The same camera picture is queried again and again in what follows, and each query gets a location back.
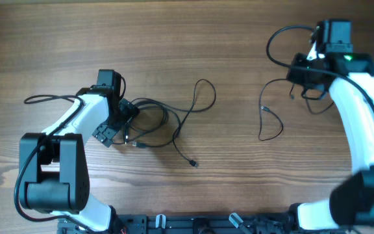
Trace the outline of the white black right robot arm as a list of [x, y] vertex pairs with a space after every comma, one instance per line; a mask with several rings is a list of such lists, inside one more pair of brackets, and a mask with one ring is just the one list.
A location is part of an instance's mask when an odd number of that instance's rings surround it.
[[351, 22], [328, 19], [311, 30], [309, 54], [296, 54], [287, 80], [306, 92], [328, 94], [342, 119], [351, 152], [352, 175], [329, 198], [296, 207], [304, 231], [374, 226], [374, 62], [354, 53]]

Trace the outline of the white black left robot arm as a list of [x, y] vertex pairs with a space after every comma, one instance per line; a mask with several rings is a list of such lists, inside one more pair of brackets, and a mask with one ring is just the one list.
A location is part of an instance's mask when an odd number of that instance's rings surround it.
[[115, 208], [90, 193], [85, 144], [95, 137], [105, 146], [138, 109], [124, 99], [125, 79], [99, 70], [97, 82], [61, 98], [70, 109], [41, 133], [19, 142], [19, 174], [14, 186], [17, 213], [31, 222], [63, 220], [81, 233], [127, 233]]

